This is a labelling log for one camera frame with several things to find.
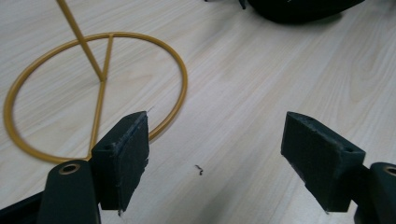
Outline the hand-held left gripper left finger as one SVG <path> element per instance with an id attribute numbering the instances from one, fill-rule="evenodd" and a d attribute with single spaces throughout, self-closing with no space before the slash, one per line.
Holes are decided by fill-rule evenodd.
<path id="1" fill-rule="evenodd" d="M 50 170 L 37 224 L 101 224 L 101 209 L 125 211 L 148 162 L 148 116 L 141 111 L 123 117 L 90 159 Z"/>

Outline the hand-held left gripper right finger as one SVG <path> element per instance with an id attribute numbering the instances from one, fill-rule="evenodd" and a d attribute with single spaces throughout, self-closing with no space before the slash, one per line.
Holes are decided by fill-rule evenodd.
<path id="1" fill-rule="evenodd" d="M 355 224 L 396 224 L 396 164 L 365 167 L 362 149 L 295 112 L 286 115 L 281 155 L 324 211 L 345 213 L 355 203 Z"/>

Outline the black cap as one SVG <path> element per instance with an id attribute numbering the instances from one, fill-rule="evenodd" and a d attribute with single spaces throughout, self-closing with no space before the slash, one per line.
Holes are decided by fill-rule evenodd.
<path id="1" fill-rule="evenodd" d="M 269 21 L 304 23 L 328 18 L 364 0 L 237 0 L 242 9 L 250 4 Z"/>

